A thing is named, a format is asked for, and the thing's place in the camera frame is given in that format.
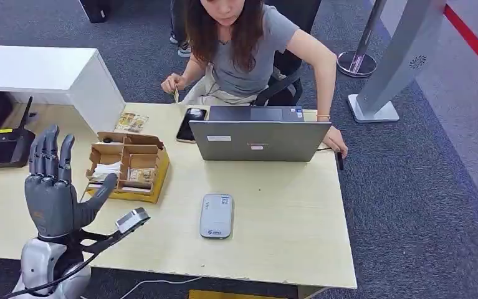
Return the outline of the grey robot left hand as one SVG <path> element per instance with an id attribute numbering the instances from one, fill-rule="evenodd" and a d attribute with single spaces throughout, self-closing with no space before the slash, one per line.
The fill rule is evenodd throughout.
<path id="1" fill-rule="evenodd" d="M 117 175 L 108 174 L 102 186 L 85 202 L 77 201 L 72 184 L 71 153 L 75 141 L 66 135 L 57 145 L 59 127 L 52 125 L 38 134 L 29 151 L 29 172 L 24 192 L 38 236 L 62 237 L 91 224 L 117 185 Z"/>

